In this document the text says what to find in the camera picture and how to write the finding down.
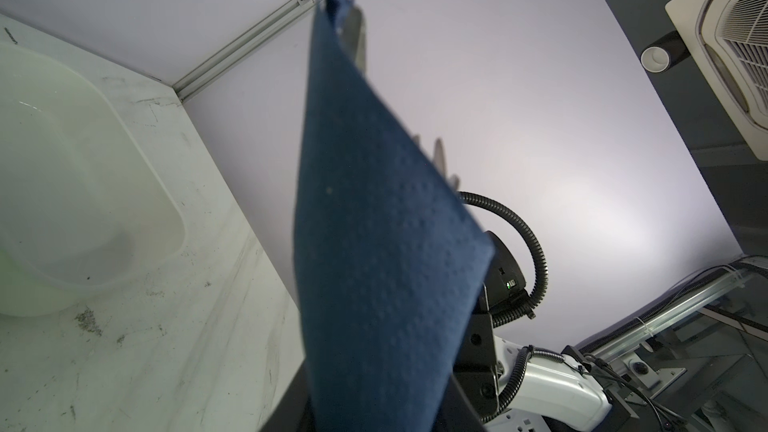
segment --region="dirty surface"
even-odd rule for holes
[[[75,316],[74,320],[78,322],[78,327],[82,330],[92,332],[101,337],[101,329],[96,324],[96,317],[90,308],[86,307],[84,311]]]
[[[7,27],[5,27],[5,33],[8,34],[8,37],[13,41],[14,44],[18,45],[18,42],[16,42],[16,39],[13,38],[13,35],[11,35],[11,31],[8,30]]]

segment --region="blue towel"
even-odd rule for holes
[[[314,19],[293,233],[316,427],[427,432],[494,248],[342,51],[331,9]]]

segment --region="white table surface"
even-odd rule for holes
[[[178,256],[117,290],[0,316],[0,430],[257,430],[303,360],[298,311],[178,98],[4,16],[0,40],[96,85],[187,226]]]

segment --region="ceiling air conditioner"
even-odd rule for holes
[[[760,160],[768,160],[768,0],[672,0],[688,51]]]

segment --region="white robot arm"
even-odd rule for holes
[[[509,382],[522,347],[499,337],[494,337],[494,346],[496,358],[503,369],[498,380],[498,388],[502,390]],[[569,355],[562,358],[564,363],[532,357],[520,389],[507,408],[554,418],[576,430],[588,432],[603,421],[611,405],[600,384],[591,376],[578,372],[579,362]],[[533,422],[525,424],[524,420],[520,424],[520,419],[515,420],[512,414],[505,411],[485,427],[494,432],[520,432],[519,427],[523,427],[524,432],[544,432]]]

